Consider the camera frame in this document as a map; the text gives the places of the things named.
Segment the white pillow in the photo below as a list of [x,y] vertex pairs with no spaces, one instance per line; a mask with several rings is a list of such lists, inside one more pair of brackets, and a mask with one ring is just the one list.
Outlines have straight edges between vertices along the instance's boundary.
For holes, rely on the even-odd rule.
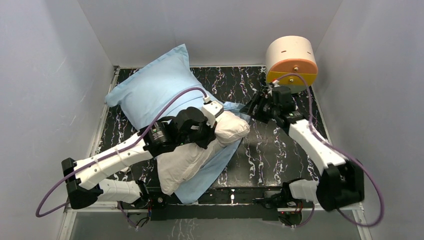
[[189,143],[156,157],[161,191],[172,195],[181,184],[192,179],[215,154],[246,137],[249,132],[250,125],[246,120],[225,110],[217,118],[214,132],[216,139],[206,149]]

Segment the light blue pillowcase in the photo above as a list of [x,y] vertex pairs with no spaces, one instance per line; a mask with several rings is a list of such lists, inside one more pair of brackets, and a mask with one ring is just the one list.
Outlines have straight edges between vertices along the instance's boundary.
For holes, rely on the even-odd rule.
[[[206,89],[190,70],[186,45],[181,44],[118,84],[105,97],[105,103],[109,107],[120,106],[131,125],[141,130],[157,115],[170,117],[188,107],[200,109],[206,93]],[[240,113],[242,104],[226,101],[222,105],[224,111],[230,111],[249,124],[250,117]],[[184,204],[198,200],[220,176],[241,140],[220,150],[173,194]]]

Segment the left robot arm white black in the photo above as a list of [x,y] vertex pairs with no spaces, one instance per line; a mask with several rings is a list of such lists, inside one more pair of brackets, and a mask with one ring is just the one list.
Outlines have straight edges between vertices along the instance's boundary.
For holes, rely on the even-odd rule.
[[173,152],[178,146],[196,144],[207,149],[216,138],[217,120],[223,111],[216,101],[201,109],[188,107],[176,116],[157,119],[123,143],[95,156],[63,160],[71,208],[83,209],[97,201],[116,201],[144,208],[150,195],[143,181],[119,181],[109,177],[136,163]]

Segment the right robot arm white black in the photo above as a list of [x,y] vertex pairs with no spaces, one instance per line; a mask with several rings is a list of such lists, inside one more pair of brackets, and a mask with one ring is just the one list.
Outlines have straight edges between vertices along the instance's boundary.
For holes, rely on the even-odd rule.
[[285,182],[281,192],[272,198],[282,200],[288,207],[295,207],[301,200],[318,203],[328,212],[364,200],[363,170],[313,135],[308,119],[296,110],[288,87],[276,86],[267,92],[255,93],[240,112],[266,124],[275,120],[319,171],[319,181],[298,178]]

